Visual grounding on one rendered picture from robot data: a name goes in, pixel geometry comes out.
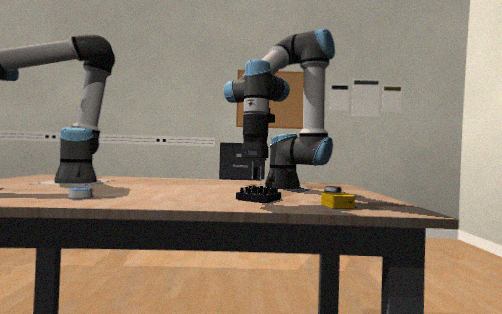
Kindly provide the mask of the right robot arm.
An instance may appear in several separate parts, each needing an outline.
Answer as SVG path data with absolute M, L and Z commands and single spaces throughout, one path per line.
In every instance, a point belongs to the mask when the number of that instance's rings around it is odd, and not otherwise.
M 63 184 L 96 182 L 92 155 L 99 148 L 101 105 L 106 79 L 115 63 L 112 47 L 99 35 L 81 35 L 66 41 L 0 50 L 0 80 L 5 81 L 16 81 L 19 68 L 74 59 L 84 61 L 86 76 L 77 122 L 61 129 L 60 165 L 54 182 Z

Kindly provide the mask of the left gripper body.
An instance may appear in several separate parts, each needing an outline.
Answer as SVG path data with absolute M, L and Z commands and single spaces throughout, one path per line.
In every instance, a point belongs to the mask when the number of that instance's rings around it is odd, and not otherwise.
M 268 123 L 275 123 L 275 115 L 270 114 L 269 99 L 245 98 L 244 113 L 241 157 L 268 158 Z

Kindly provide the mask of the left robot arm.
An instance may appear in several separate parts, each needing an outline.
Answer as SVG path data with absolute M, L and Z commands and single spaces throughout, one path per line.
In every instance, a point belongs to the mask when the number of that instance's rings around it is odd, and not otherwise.
M 283 101 L 290 87 L 274 74 L 281 67 L 300 63 L 304 70 L 303 129 L 299 137 L 282 134 L 271 138 L 270 170 L 265 181 L 265 187 L 298 189 L 296 164 L 325 165 L 332 155 L 333 141 L 324 129 L 324 109 L 325 69 L 329 59 L 334 58 L 334 41 L 329 30 L 316 29 L 288 36 L 269 52 L 262 60 L 248 61 L 245 74 L 225 84 L 224 95 L 231 103 L 244 102 L 249 97 Z

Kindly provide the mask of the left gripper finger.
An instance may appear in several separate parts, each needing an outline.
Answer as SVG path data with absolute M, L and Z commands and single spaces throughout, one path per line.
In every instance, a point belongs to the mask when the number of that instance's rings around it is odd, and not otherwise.
M 252 179 L 257 179 L 257 161 L 256 158 L 248 158 L 247 160 L 252 160 Z
M 256 161 L 260 161 L 259 180 L 265 179 L 265 161 L 266 161 L 266 158 L 256 158 Z

